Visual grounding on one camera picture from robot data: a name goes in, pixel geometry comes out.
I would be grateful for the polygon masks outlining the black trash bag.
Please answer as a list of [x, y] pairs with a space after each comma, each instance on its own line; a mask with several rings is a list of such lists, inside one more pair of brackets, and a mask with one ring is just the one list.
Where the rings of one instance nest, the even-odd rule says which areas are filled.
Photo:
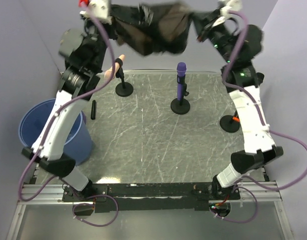
[[218, 18], [220, 11], [197, 11], [182, 1], [138, 6], [112, 4], [110, 9], [118, 45], [128, 45], [142, 56], [181, 54], [188, 42], [190, 25], [198, 33]]

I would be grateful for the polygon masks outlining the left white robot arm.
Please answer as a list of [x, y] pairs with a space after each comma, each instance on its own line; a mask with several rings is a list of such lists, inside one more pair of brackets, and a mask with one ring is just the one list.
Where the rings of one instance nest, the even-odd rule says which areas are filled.
[[63, 33], [59, 55], [64, 58], [63, 72], [53, 109], [32, 146], [22, 149], [30, 163], [38, 163], [46, 172], [62, 179], [74, 189], [74, 195], [87, 201], [95, 195], [92, 181], [77, 167], [75, 160], [64, 153], [66, 139], [76, 118], [91, 99], [102, 72], [105, 53], [113, 48], [109, 40], [116, 40], [113, 23], [84, 18], [84, 29], [71, 28]]

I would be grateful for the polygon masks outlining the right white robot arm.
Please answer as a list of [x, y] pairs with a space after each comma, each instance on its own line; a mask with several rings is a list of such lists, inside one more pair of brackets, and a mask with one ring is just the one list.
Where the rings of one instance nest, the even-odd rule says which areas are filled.
[[222, 82], [234, 103], [243, 132], [244, 149], [234, 152], [230, 164], [212, 180], [212, 195], [223, 199], [243, 176], [281, 157], [283, 148], [276, 146], [270, 126], [263, 115], [260, 84], [253, 58], [262, 50], [263, 31], [246, 24], [238, 33], [229, 32], [220, 19], [219, 10], [192, 14], [199, 42], [209, 40], [226, 61], [221, 69]]

